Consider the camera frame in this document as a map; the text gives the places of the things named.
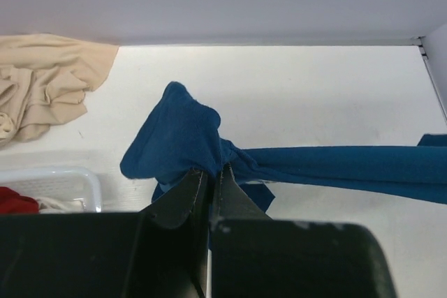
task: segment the laundry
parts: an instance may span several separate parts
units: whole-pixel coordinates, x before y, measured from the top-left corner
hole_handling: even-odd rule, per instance
[[[447,204],[443,147],[238,149],[219,137],[219,114],[171,82],[121,161],[124,176],[155,177],[163,192],[196,168],[216,178],[231,163],[237,183],[280,181],[373,191]]]
[[[39,213],[55,214],[55,213],[75,213],[84,211],[84,207],[80,200],[61,201],[49,197],[35,197],[38,203]]]
[[[29,141],[87,109],[118,47],[50,34],[0,36],[0,147]]]
[[[0,214],[32,214],[38,213],[39,206],[35,199],[0,186]]]

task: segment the beige cloth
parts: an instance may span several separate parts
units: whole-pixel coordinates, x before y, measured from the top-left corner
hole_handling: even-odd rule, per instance
[[[0,36],[0,147],[28,141],[87,110],[118,47],[49,34]]]

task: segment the wall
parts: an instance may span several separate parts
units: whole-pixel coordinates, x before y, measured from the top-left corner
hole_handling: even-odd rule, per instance
[[[428,66],[444,113],[447,108],[447,23],[423,39]]]
[[[339,43],[424,36],[447,0],[0,0],[0,34],[125,44]]]

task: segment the white plastic basket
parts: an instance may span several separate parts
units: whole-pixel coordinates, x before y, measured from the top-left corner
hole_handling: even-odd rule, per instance
[[[27,197],[80,200],[87,212],[101,212],[98,177],[83,167],[37,167],[0,171],[0,186]]]

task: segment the white cloth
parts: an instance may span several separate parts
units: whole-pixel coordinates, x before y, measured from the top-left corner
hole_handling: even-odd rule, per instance
[[[49,197],[34,198],[39,204],[39,213],[75,213],[83,212],[84,206],[80,200],[61,201]]]

